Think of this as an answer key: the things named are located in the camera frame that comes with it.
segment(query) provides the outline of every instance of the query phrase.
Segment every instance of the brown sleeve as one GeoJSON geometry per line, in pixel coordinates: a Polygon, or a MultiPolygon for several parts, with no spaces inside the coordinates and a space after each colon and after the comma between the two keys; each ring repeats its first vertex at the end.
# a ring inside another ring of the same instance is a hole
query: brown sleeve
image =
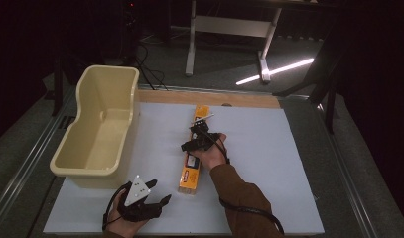
{"type": "MultiPolygon", "coordinates": [[[[270,202],[253,183],[245,182],[232,165],[216,166],[210,171],[219,197],[234,206],[272,211],[270,202]]],[[[234,237],[283,237],[269,219],[252,213],[225,210],[234,237]]]]}
{"type": "Polygon", "coordinates": [[[123,236],[120,236],[120,235],[118,235],[118,234],[116,234],[116,233],[113,233],[113,232],[104,230],[104,231],[103,231],[102,238],[124,238],[124,237],[123,237],[123,236]]]}

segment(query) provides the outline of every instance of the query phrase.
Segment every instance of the fluorescent light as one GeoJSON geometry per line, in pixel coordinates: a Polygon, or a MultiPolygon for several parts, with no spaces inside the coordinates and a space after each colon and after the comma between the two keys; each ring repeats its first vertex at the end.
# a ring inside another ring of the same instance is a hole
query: fluorescent light
{"type": "Polygon", "coordinates": [[[243,80],[237,81],[237,82],[236,82],[236,85],[241,85],[241,84],[244,84],[244,83],[246,83],[246,82],[250,82],[250,81],[257,80],[257,79],[259,79],[259,78],[260,78],[259,75],[257,75],[257,76],[252,76],[252,77],[248,77],[248,78],[245,78],[245,79],[243,79],[243,80]]]}
{"type": "MultiPolygon", "coordinates": [[[[313,61],[314,61],[313,58],[305,59],[305,60],[302,60],[302,61],[299,61],[299,62],[296,62],[296,63],[289,64],[287,66],[279,67],[279,68],[273,69],[271,71],[269,70],[269,72],[263,72],[263,73],[264,74],[269,73],[269,75],[272,75],[272,74],[276,74],[278,72],[286,71],[286,70],[289,70],[289,69],[292,69],[292,68],[296,68],[296,67],[299,67],[299,66],[302,66],[302,65],[305,65],[305,64],[312,63],[313,61]]],[[[243,80],[237,81],[236,85],[241,85],[241,84],[244,84],[244,83],[247,83],[247,82],[250,82],[250,81],[254,81],[254,80],[257,80],[257,79],[260,79],[259,75],[248,77],[248,78],[245,78],[243,80]]]]}

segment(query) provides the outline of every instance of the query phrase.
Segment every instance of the yellow plastic tub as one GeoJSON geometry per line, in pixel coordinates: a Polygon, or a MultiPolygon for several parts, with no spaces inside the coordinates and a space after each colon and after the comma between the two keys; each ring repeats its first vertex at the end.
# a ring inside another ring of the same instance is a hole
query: yellow plastic tub
{"type": "Polygon", "coordinates": [[[134,143],[137,131],[138,78],[133,67],[96,65],[83,73],[76,88],[76,119],[51,160],[55,175],[87,188],[118,188],[126,182],[131,154],[122,156],[122,151],[126,138],[134,143]]]}

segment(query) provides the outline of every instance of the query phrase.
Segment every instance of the floor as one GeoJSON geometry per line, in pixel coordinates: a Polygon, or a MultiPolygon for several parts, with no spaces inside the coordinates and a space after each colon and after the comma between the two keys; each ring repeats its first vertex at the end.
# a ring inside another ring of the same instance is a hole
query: floor
{"type": "MultiPolygon", "coordinates": [[[[138,59],[144,61],[140,86],[198,90],[273,93],[302,81],[308,65],[276,73],[269,84],[254,80],[258,75],[258,39],[197,35],[194,75],[185,76],[188,30],[173,29],[168,44],[155,36],[141,40],[138,59]]],[[[313,58],[319,41],[277,38],[267,62],[275,69],[313,58]]],[[[119,64],[117,59],[108,59],[119,64]]],[[[53,76],[44,78],[49,89],[53,76]]],[[[323,125],[320,109],[306,95],[314,86],[288,98],[279,98],[296,140],[303,165],[317,198],[325,234],[315,237],[404,237],[404,220],[361,138],[343,98],[338,96],[334,115],[335,133],[323,125]]],[[[50,159],[62,138],[64,118],[75,116],[74,86],[65,81],[65,107],[52,117],[53,101],[42,98],[0,139],[0,237],[100,237],[100,234],[45,234],[47,218],[63,178],[49,169],[50,159]]]]}

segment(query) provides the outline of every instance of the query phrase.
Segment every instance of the orange box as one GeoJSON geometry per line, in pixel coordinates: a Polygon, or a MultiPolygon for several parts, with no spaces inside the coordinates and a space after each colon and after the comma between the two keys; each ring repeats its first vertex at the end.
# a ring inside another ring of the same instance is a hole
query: orange box
{"type": "MultiPolygon", "coordinates": [[[[210,108],[208,106],[197,105],[193,121],[208,116],[209,110],[210,108]]],[[[190,139],[193,139],[195,136],[196,133],[190,133],[190,139]]],[[[186,153],[186,155],[184,156],[184,164],[183,164],[183,170],[181,172],[180,186],[178,188],[178,192],[191,195],[196,194],[200,169],[201,169],[201,162],[199,158],[196,158],[186,153]]]]}

